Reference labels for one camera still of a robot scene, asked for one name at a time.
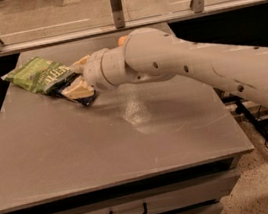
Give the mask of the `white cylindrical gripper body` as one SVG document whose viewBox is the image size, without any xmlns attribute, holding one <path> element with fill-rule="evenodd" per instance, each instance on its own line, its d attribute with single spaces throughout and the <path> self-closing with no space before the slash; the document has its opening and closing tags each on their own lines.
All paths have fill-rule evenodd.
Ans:
<svg viewBox="0 0 268 214">
<path fill-rule="evenodd" d="M 102 62 L 104 54 L 109 51 L 108 48 L 103 48 L 99 51 L 94 51 L 85 62 L 83 76 L 90 85 L 97 91 L 115 89 L 115 86 L 109 82 L 103 74 Z"/>
</svg>

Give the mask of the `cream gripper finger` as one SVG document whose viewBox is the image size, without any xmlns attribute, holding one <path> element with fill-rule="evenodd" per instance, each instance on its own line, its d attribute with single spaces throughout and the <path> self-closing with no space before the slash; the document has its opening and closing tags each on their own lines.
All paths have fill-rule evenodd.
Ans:
<svg viewBox="0 0 268 214">
<path fill-rule="evenodd" d="M 91 97 L 94 95 L 95 89 L 85 81 L 82 76 L 77 77 L 70 86 L 67 86 L 61 94 L 66 98 L 79 99 L 85 97 Z"/>
<path fill-rule="evenodd" d="M 84 67 L 85 67 L 86 62 L 87 62 L 89 57 L 90 57 L 89 55 L 86 55 L 86 56 L 82 57 L 81 59 L 76 60 L 76 62 L 74 62 L 70 65 L 70 70 L 73 71 L 75 74 L 77 74 L 77 73 L 83 74 Z"/>
</svg>

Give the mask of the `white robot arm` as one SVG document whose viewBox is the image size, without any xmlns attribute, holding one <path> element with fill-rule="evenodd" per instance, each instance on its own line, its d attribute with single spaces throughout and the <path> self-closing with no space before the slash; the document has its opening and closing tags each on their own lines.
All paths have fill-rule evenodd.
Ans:
<svg viewBox="0 0 268 214">
<path fill-rule="evenodd" d="M 268 108 L 268 47 L 194 43 L 144 27 L 70 69 L 103 91 L 182 75 Z"/>
</svg>

